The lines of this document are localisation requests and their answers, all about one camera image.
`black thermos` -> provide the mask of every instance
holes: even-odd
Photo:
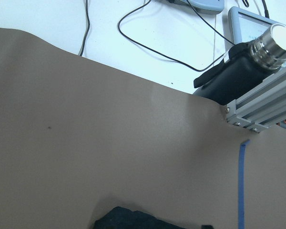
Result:
[[[260,37],[233,46],[224,59],[194,80],[199,95],[226,105],[276,73],[286,61],[286,26],[273,24]]]

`gray electronic device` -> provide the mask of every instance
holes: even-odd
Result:
[[[198,12],[207,14],[219,14],[225,8],[224,0],[189,0]]]
[[[279,23],[236,6],[229,10],[228,18],[232,40],[235,44],[254,40],[272,24]]]

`black fabric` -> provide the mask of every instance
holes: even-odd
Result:
[[[93,229],[184,229],[143,213],[115,207],[94,223]]]

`blue tape strip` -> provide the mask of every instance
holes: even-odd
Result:
[[[245,229],[244,167],[245,151],[250,140],[243,142],[239,148],[238,158],[238,229]]]

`black cable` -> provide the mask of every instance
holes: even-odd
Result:
[[[247,0],[243,0],[243,4],[248,8],[249,7],[249,2]]]
[[[88,21],[88,26],[86,28],[86,33],[84,35],[84,38],[82,40],[82,49],[81,49],[81,53],[80,53],[80,56],[82,56],[82,53],[84,52],[84,48],[85,48],[85,43],[86,43],[86,38],[87,38],[87,35],[88,35],[88,32],[89,32],[89,29],[90,29],[90,20],[89,20],[89,14],[88,14],[88,0],[86,0],[86,18],[87,18],[87,21]]]
[[[265,17],[269,18],[269,12],[268,12],[265,0],[262,0],[262,3],[263,3],[263,6],[264,6],[264,10],[265,10]]]
[[[214,30],[219,36],[221,36],[222,38],[224,38],[227,42],[229,42],[232,45],[235,45],[232,41],[230,41],[229,39],[227,39],[226,37],[224,37],[220,32],[218,32],[215,28],[213,28],[212,25],[210,25],[198,12],[197,10],[195,10],[194,6],[191,5],[191,3],[189,2],[189,0],[186,0],[187,3],[192,7],[192,9],[194,10],[194,12],[201,18],[201,20],[203,20],[212,30]]]
[[[203,71],[205,71],[206,69],[208,69],[209,67],[211,67],[216,61],[218,61],[220,58],[222,58],[222,56],[223,56],[224,54],[222,54],[220,57],[218,57],[216,60],[214,60],[211,64],[209,64],[209,65],[208,65],[207,67],[205,67],[204,69],[196,69],[196,68],[194,68],[194,67],[188,65],[187,63],[184,63],[184,62],[182,62],[182,61],[180,61],[180,60],[177,60],[177,59],[174,59],[174,58],[169,57],[169,56],[167,56],[167,55],[164,55],[163,53],[158,52],[158,51],[156,51],[156,50],[154,50],[154,49],[151,49],[151,48],[147,47],[146,45],[143,45],[143,44],[141,44],[141,43],[135,41],[134,39],[128,37],[127,35],[125,35],[125,34],[121,31],[121,22],[122,22],[126,17],[128,17],[130,14],[132,14],[132,13],[136,12],[137,10],[143,8],[144,6],[148,5],[150,2],[151,2],[151,0],[149,0],[149,1],[148,1],[147,3],[145,3],[144,5],[142,5],[142,6],[138,7],[138,8],[136,8],[136,9],[134,9],[133,11],[127,13],[124,17],[122,17],[122,18],[119,20],[119,22],[118,22],[118,30],[119,30],[120,34],[121,34],[123,37],[125,37],[125,38],[127,38],[128,40],[132,41],[133,43],[136,43],[136,44],[138,44],[138,45],[140,45],[140,46],[142,46],[142,47],[144,47],[144,48],[146,48],[146,49],[148,49],[148,50],[150,50],[150,51],[153,51],[153,52],[155,52],[156,54],[159,54],[159,55],[161,55],[161,56],[163,56],[163,57],[165,57],[165,58],[167,58],[167,59],[170,59],[170,60],[175,61],[175,62],[177,62],[177,63],[183,64],[184,66],[186,66],[186,67],[188,67],[188,68],[190,68],[190,69],[192,69],[192,70],[194,70],[194,71],[196,71],[196,72],[203,72]]]

